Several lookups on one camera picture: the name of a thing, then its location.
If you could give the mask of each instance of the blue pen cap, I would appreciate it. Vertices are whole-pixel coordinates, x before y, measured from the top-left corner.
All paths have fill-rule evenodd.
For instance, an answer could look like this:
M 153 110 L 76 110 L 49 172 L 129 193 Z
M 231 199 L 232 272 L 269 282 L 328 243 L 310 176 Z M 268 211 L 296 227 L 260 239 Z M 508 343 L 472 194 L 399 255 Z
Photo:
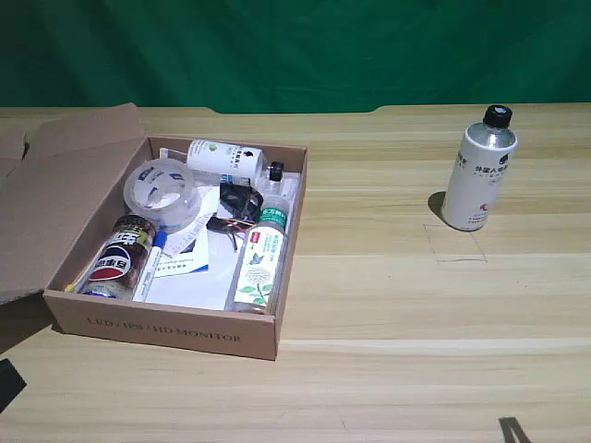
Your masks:
M 154 235 L 154 243 L 152 246 L 158 246 L 159 248 L 164 248 L 166 245 L 166 238 L 168 237 L 168 233 L 166 231 L 158 231 L 156 235 Z

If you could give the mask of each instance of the wood grain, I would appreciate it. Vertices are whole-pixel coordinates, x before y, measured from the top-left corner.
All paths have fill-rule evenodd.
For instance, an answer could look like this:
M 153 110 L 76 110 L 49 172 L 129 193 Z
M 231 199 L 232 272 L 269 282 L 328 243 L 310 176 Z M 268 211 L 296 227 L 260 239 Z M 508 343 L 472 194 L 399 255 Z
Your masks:
M 503 416 L 591 441 L 591 104 L 512 108 L 521 146 L 473 234 L 428 199 L 484 106 L 142 109 L 152 134 L 310 147 L 278 361 L 46 328 L 4 354 L 28 386 L 2 441 L 492 443 Z M 0 109 L 0 129 L 77 111 Z

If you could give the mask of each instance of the green curtain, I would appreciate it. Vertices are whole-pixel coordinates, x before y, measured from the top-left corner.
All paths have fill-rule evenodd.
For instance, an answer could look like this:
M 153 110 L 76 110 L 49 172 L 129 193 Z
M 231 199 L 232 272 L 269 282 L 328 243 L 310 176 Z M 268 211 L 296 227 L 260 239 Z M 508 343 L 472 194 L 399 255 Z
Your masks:
M 591 102 L 591 2 L 5 1 L 0 106 Z

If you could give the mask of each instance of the white bottle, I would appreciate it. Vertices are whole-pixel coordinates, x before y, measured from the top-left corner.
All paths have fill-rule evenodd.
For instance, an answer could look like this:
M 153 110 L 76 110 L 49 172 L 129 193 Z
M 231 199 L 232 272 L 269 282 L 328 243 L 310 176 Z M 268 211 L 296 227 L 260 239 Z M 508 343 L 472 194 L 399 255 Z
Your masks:
M 287 248 L 289 202 L 265 197 L 259 222 L 245 233 L 225 309 L 272 315 L 279 295 Z
M 253 187 L 260 177 L 273 180 L 279 169 L 279 174 L 283 171 L 283 163 L 270 162 L 258 148 L 202 139 L 191 142 L 187 166 L 197 171 L 220 174 L 225 183 Z
M 512 115 L 507 106 L 493 104 L 482 123 L 465 130 L 441 206 L 442 218 L 452 227 L 475 231 L 487 222 L 517 147 L 517 137 L 509 129 Z

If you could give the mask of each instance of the bottle with green label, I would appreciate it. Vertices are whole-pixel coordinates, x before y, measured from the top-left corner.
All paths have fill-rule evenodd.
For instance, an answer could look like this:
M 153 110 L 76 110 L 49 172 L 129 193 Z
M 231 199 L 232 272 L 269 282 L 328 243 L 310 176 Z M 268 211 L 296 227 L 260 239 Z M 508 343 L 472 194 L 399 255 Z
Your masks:
M 225 309 L 273 314 L 287 247 L 289 202 L 278 194 L 265 197 L 259 222 L 248 229 L 230 285 Z

